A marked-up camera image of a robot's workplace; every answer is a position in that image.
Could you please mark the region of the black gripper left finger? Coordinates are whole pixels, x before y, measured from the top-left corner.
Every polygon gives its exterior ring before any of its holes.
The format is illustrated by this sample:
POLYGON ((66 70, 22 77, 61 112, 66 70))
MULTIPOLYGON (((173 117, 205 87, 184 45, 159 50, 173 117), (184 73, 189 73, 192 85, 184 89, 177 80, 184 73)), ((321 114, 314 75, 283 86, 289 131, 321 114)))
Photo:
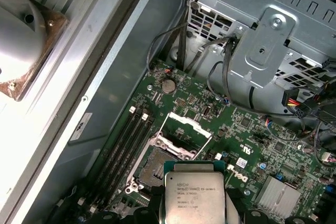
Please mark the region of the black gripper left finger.
POLYGON ((137 207, 131 210, 131 213, 121 218, 117 213, 111 211, 103 211, 94 214, 86 223, 162 223, 160 217, 162 202, 164 199, 164 186, 152 187, 151 198, 148 206, 137 207))

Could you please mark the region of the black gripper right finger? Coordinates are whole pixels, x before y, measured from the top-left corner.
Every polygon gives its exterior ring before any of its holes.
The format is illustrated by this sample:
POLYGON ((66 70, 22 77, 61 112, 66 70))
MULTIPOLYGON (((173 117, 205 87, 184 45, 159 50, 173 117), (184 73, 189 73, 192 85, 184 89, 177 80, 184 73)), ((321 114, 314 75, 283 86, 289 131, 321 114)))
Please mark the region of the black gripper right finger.
POLYGON ((259 208, 247 208, 237 189, 226 190, 226 223, 278 223, 271 216, 281 217, 280 223, 325 223, 315 214, 293 214, 290 207, 299 201, 300 193, 291 187, 270 187, 259 194, 259 208))

